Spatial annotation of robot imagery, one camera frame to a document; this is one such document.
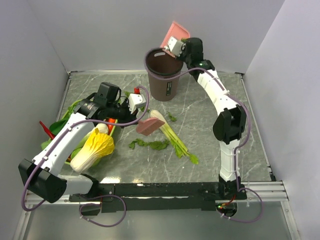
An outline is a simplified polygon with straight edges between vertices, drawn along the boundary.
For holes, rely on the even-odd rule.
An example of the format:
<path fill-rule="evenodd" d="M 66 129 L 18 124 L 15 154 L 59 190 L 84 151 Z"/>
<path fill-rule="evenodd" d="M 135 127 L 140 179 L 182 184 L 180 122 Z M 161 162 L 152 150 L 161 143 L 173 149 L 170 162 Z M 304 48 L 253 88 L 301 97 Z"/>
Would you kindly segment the pink dustpan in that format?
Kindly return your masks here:
<path fill-rule="evenodd" d="M 176 21 L 173 21 L 167 34 L 165 35 L 165 37 L 160 45 L 161 49 L 164 50 L 164 46 L 167 44 L 167 42 L 171 36 L 175 37 L 177 40 L 182 41 L 182 39 L 190 38 L 191 35 L 190 35 L 189 31 L 186 30 L 182 25 L 180 25 Z"/>

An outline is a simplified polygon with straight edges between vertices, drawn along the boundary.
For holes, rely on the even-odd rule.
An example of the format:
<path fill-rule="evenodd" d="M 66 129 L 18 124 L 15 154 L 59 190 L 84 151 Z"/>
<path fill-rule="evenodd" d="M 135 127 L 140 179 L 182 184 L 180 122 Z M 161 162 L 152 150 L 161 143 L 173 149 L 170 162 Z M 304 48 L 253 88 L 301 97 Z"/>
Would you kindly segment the pink hand brush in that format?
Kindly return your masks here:
<path fill-rule="evenodd" d="M 146 120 L 140 120 L 136 127 L 136 132 L 144 136 L 149 136 L 164 124 L 165 122 L 158 119 L 157 117 L 151 117 Z"/>

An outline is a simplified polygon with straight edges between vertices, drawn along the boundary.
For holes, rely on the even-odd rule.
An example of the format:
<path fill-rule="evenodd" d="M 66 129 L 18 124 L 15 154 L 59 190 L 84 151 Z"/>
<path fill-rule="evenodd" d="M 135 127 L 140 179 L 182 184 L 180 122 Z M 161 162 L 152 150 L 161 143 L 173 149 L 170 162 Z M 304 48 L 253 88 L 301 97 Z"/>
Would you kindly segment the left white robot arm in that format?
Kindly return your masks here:
<path fill-rule="evenodd" d="M 120 103 L 121 89 L 108 82 L 102 82 L 97 92 L 80 100 L 75 106 L 68 121 L 55 136 L 52 142 L 33 159 L 23 159 L 18 170 L 24 185 L 21 205 L 25 207 L 27 191 L 38 195 L 44 202 L 55 203 L 64 195 L 81 194 L 87 201 L 95 200 L 99 195 L 99 182 L 86 175 L 61 175 L 60 172 L 68 157 L 76 149 L 81 140 L 89 133 L 88 149 L 97 146 L 95 140 L 104 146 L 109 135 L 101 133 L 98 125 L 106 125 L 107 118 L 116 119 L 118 127 L 136 125 L 141 107 L 148 107 L 149 93 L 132 93 Z"/>

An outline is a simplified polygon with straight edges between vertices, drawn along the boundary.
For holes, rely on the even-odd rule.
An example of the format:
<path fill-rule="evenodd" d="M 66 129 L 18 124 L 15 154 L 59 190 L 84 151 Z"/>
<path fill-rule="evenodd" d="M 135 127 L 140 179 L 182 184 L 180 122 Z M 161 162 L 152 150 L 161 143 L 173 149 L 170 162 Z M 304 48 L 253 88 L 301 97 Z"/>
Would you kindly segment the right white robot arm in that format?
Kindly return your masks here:
<path fill-rule="evenodd" d="M 204 59 L 201 39 L 196 37 L 183 39 L 181 53 L 177 59 L 186 64 L 189 73 L 205 90 L 217 112 L 212 130 L 220 144 L 218 193 L 223 199 L 230 199 L 241 182 L 237 147 L 240 145 L 246 126 L 245 108 L 232 99 L 214 65 L 210 60 Z"/>

